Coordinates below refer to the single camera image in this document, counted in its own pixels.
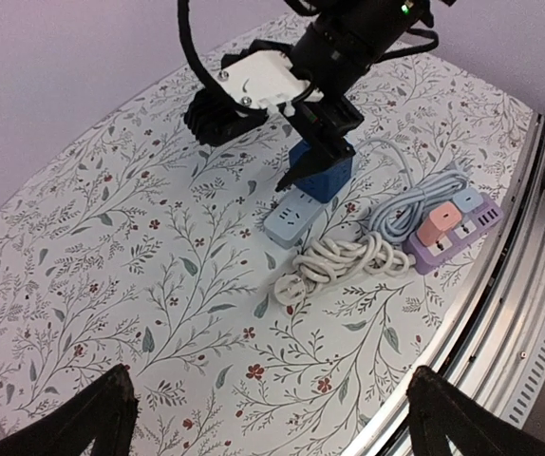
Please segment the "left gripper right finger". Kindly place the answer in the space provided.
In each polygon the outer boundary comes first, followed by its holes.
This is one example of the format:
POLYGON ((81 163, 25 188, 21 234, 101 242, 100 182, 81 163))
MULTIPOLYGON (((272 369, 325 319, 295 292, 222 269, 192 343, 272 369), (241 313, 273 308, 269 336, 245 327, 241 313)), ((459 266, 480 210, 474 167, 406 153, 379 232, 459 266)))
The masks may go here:
POLYGON ((415 455, 545 455, 545 443, 480 406, 427 366, 414 371, 406 392, 415 455))

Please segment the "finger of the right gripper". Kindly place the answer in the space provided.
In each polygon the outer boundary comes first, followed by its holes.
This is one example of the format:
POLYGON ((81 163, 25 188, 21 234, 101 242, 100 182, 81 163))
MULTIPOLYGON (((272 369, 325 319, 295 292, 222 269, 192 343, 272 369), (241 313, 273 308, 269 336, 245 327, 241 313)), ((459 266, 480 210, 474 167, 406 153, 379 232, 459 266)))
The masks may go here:
POLYGON ((313 150, 307 142, 301 141, 290 150, 290 169, 278 182, 275 191, 283 191, 291 187, 296 181, 324 172, 353 156, 354 154, 348 154, 344 160, 332 162, 330 157, 326 157, 323 153, 313 150))

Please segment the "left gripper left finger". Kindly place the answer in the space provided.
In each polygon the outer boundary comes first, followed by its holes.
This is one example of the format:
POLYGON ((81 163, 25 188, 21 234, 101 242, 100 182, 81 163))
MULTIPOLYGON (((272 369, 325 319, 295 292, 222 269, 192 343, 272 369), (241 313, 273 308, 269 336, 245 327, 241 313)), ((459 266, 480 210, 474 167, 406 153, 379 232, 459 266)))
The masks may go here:
POLYGON ((129 370, 119 364, 48 416, 0 440, 0 455, 127 455, 138 418, 129 370))

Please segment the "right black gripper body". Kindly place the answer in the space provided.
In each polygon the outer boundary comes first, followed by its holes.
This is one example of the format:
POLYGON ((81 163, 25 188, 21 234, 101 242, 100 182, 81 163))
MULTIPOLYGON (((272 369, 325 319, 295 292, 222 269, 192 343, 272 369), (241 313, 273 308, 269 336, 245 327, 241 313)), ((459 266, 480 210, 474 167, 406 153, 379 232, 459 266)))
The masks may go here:
POLYGON ((316 86, 284 102, 281 114, 313 152, 353 152, 348 133, 364 121, 346 96, 327 96, 316 86))

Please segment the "dark blue cube socket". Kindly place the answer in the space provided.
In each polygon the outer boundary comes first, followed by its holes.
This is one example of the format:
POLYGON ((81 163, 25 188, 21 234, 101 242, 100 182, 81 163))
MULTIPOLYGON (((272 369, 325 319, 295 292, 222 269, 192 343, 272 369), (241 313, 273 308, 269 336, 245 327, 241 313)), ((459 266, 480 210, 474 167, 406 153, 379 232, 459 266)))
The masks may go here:
POLYGON ((329 203, 352 177, 353 158, 296 181, 293 185, 321 203, 329 203))

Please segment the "light blue power strip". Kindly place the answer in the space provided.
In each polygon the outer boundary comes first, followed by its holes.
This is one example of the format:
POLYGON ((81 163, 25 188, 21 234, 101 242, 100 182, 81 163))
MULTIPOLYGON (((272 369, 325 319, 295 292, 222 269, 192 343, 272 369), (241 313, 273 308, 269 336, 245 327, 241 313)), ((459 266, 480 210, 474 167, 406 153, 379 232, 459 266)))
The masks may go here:
POLYGON ((276 245, 295 246, 326 209, 326 204, 299 189, 292 189, 265 218, 265 235, 276 245))

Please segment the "pink plug adapter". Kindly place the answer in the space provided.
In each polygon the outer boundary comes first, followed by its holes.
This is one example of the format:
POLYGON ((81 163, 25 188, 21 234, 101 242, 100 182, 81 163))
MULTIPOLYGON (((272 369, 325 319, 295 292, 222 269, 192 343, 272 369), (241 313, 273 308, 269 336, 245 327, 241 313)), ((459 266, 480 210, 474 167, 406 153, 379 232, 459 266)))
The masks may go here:
POLYGON ((447 201, 431 210, 424 218, 416 231, 417 238, 422 245, 430 247, 459 224, 461 219, 462 214, 457 206, 447 201))

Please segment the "light blue plug adapter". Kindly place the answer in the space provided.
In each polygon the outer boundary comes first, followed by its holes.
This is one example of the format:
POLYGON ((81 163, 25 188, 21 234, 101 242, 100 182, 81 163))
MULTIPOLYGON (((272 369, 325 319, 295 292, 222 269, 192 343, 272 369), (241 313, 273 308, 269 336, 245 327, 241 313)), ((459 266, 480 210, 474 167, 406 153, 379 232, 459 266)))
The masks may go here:
POLYGON ((478 190, 467 187, 452 197, 453 204, 464 215, 472 213, 483 204, 483 198, 478 190))

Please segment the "purple power strip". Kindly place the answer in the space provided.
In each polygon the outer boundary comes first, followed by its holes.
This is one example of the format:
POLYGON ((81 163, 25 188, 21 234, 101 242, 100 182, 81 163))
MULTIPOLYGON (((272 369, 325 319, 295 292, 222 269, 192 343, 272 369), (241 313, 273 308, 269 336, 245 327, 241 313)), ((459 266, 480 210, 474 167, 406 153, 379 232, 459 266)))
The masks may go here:
POLYGON ((422 276, 440 268, 462 251, 484 238, 503 219, 504 212, 486 193, 482 204, 468 212, 463 220, 435 244, 424 246, 416 233, 404 243, 404 252, 414 257, 414 269, 422 276))

